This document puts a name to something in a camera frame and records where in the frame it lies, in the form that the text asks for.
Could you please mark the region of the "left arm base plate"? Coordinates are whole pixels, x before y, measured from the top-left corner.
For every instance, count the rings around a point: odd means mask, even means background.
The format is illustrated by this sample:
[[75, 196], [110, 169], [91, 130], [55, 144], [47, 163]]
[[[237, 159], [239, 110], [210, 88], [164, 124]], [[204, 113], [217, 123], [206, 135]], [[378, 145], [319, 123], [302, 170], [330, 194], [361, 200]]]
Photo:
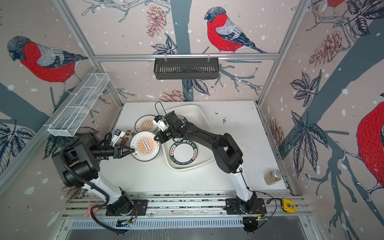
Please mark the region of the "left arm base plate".
[[108, 217], [136, 217], [145, 216], [148, 200], [131, 200], [130, 203], [115, 202], [107, 206], [106, 216]]

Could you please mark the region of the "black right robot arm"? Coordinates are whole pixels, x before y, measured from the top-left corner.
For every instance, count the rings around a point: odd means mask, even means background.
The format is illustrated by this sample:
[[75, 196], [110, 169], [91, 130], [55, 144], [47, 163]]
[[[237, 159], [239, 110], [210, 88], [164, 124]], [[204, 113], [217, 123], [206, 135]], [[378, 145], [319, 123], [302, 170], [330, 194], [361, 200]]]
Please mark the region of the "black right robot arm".
[[155, 116], [153, 123], [160, 129], [155, 140], [161, 144], [181, 139], [198, 143], [213, 152], [218, 167], [224, 173], [230, 174], [236, 190], [235, 198], [226, 199], [224, 210], [228, 215], [266, 214], [264, 200], [258, 198], [257, 193], [248, 186], [244, 174], [243, 153], [230, 134], [213, 134], [191, 122], [182, 122], [173, 111], [165, 116]]

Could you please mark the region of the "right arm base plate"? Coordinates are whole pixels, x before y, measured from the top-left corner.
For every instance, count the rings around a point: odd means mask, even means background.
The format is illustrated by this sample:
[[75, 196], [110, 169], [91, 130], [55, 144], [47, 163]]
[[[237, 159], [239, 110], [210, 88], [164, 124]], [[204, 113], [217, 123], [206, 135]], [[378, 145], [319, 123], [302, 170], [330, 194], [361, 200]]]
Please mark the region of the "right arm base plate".
[[266, 205], [263, 199], [257, 198], [251, 203], [246, 203], [238, 198], [226, 199], [224, 211], [228, 215], [266, 215]]

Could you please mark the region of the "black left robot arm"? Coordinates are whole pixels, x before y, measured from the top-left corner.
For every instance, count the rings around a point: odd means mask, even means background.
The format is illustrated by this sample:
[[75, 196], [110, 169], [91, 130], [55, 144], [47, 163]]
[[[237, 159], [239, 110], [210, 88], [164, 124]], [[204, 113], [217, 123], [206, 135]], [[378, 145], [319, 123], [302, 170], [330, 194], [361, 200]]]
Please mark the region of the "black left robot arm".
[[73, 139], [52, 155], [52, 160], [67, 187], [77, 187], [94, 192], [106, 203], [107, 212], [113, 216], [138, 214], [137, 207], [125, 191], [113, 185], [100, 173], [100, 162], [110, 157], [121, 159], [135, 152], [125, 145], [112, 144], [111, 132], [99, 140], [94, 133]]

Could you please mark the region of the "green rim plate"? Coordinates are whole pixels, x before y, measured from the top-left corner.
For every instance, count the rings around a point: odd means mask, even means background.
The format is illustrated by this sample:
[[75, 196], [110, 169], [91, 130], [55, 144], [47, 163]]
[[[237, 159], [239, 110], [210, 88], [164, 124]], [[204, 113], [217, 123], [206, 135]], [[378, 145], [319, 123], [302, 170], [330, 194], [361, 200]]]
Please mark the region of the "green rim plate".
[[179, 166], [191, 164], [198, 156], [198, 147], [194, 142], [175, 142], [169, 152], [171, 161]]
[[177, 122], [180, 124], [185, 124], [186, 122], [188, 122], [187, 118], [182, 115], [177, 115], [177, 117], [178, 117]]

